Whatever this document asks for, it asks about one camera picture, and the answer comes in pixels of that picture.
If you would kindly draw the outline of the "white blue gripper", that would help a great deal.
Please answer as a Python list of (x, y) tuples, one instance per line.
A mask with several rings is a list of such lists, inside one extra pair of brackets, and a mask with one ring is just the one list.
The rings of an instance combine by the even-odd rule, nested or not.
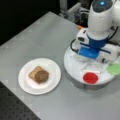
[(82, 28), (76, 36), (76, 40), (80, 42), (79, 55), (96, 60), (117, 60), (120, 53), (118, 46), (110, 44), (106, 39), (100, 41), (91, 39), (87, 32), (87, 28)]

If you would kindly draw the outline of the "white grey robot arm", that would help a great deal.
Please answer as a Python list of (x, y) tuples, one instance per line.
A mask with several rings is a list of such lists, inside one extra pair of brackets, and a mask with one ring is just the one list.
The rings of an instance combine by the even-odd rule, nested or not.
[(113, 25), (120, 26), (120, 0), (94, 0), (88, 27), (82, 28), (76, 36), (80, 41), (79, 54), (91, 59), (115, 61), (119, 48), (109, 43)]

